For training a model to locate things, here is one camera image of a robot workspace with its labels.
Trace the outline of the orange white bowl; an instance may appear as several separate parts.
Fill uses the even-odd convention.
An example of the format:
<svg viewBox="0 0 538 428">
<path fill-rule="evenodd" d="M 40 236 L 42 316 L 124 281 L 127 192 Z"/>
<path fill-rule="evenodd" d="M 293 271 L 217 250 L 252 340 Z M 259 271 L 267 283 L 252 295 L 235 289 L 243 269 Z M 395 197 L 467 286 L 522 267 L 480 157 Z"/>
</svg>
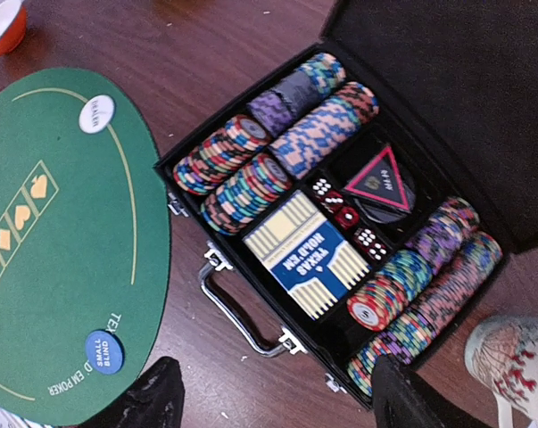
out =
<svg viewBox="0 0 538 428">
<path fill-rule="evenodd" d="M 27 10 L 20 0 L 0 1 L 0 56 L 12 52 L 23 40 Z"/>
</svg>

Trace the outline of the round green poker mat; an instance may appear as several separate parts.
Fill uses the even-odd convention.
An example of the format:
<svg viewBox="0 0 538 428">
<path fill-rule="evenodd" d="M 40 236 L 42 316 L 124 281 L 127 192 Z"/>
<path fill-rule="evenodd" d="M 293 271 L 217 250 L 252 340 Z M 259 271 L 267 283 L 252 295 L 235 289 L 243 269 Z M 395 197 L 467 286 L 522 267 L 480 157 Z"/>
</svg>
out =
<svg viewBox="0 0 538 428">
<path fill-rule="evenodd" d="M 79 114 L 97 95 L 115 112 L 89 135 Z M 157 158 L 136 106 L 100 74 L 41 70 L 0 93 L 0 407 L 80 424 L 142 372 L 170 274 Z M 94 330 L 122 345 L 117 374 L 89 365 Z"/>
</svg>

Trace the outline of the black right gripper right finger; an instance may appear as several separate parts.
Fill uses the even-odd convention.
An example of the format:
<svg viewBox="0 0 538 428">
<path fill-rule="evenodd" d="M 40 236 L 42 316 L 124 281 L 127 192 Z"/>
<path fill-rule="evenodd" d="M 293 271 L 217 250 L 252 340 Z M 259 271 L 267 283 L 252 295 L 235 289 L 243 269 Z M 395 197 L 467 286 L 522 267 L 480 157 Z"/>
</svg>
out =
<svg viewBox="0 0 538 428">
<path fill-rule="evenodd" d="M 393 355 L 377 358 L 371 375 L 378 427 L 468 428 L 485 424 L 452 404 Z"/>
</svg>

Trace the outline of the blue texas holdem card box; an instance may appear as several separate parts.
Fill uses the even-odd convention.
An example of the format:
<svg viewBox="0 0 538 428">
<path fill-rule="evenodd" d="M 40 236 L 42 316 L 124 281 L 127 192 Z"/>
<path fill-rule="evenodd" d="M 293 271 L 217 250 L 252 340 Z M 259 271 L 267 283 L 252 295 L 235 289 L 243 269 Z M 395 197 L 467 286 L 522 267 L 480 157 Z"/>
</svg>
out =
<svg viewBox="0 0 538 428">
<path fill-rule="evenodd" d="M 244 243 L 314 320 L 334 307 L 371 269 L 301 191 L 260 222 Z"/>
</svg>

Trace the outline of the black poker chip case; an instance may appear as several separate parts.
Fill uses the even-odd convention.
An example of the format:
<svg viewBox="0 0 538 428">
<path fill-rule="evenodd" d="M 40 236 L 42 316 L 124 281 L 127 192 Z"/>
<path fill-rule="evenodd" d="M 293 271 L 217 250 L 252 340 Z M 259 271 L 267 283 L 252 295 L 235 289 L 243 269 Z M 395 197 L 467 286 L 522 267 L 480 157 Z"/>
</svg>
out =
<svg viewBox="0 0 538 428">
<path fill-rule="evenodd" d="M 538 247 L 538 1 L 339 1 L 321 40 L 156 170 L 362 406 L 376 358 L 417 366 L 509 255 Z"/>
</svg>

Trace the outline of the triangular black red plaque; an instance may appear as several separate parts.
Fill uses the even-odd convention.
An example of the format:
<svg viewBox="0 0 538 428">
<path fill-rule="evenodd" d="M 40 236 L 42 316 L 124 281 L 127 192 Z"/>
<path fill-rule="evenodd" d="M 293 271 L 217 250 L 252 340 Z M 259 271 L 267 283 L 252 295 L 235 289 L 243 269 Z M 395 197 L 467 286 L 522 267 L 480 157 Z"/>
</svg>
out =
<svg viewBox="0 0 538 428">
<path fill-rule="evenodd" d="M 352 177 L 343 190 L 389 208 L 411 211 L 410 198 L 390 145 L 385 146 Z"/>
</svg>

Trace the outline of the white dealer button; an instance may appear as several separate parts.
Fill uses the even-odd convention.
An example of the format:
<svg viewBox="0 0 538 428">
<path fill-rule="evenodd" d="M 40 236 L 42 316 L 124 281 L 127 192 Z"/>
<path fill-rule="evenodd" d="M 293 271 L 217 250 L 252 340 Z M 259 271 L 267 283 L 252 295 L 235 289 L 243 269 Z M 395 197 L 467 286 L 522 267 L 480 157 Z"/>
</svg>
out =
<svg viewBox="0 0 538 428">
<path fill-rule="evenodd" d="M 93 135 L 102 132 L 112 121 L 115 103 L 109 95 L 97 95 L 89 99 L 79 114 L 79 128 Z"/>
</svg>

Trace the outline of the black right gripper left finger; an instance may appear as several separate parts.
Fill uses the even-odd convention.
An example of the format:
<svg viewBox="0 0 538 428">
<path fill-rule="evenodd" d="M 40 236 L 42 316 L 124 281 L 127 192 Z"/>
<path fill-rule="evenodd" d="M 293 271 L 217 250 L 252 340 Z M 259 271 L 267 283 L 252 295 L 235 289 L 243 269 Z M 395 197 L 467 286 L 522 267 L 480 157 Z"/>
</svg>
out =
<svg viewBox="0 0 538 428">
<path fill-rule="evenodd" d="M 184 403 L 180 365 L 161 357 L 110 406 L 80 426 L 179 428 Z"/>
</svg>

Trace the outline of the blue small blind button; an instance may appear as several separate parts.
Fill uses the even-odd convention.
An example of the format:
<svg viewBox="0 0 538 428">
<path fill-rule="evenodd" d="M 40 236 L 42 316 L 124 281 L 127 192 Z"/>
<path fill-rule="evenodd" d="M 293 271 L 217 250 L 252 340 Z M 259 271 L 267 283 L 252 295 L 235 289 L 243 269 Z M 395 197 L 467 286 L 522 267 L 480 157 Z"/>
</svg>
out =
<svg viewBox="0 0 538 428">
<path fill-rule="evenodd" d="M 103 375 L 115 375 L 123 366 L 124 350 L 120 342 L 110 333 L 94 330 L 85 341 L 85 352 L 89 365 Z"/>
</svg>

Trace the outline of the red translucent dice row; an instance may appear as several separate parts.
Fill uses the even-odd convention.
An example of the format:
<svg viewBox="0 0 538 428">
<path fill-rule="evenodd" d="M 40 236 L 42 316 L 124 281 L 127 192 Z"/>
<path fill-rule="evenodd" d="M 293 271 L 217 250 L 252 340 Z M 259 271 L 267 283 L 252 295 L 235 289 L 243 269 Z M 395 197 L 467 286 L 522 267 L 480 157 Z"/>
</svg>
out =
<svg viewBox="0 0 538 428">
<path fill-rule="evenodd" d="M 374 264 L 383 262 L 389 248 L 377 230 L 364 220 L 363 214 L 347 196 L 340 193 L 326 177 L 310 182 L 310 191 L 319 206 L 327 212 L 346 237 Z"/>
</svg>

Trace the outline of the white patterned ceramic mug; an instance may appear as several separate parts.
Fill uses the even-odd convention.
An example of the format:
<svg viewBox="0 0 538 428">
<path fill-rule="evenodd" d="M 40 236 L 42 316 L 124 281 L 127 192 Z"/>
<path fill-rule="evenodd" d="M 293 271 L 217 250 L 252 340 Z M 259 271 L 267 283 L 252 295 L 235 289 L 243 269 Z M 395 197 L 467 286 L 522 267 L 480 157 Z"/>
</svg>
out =
<svg viewBox="0 0 538 428">
<path fill-rule="evenodd" d="M 538 426 L 538 318 L 492 316 L 469 335 L 464 362 L 497 402 L 499 427 L 516 409 Z"/>
</svg>

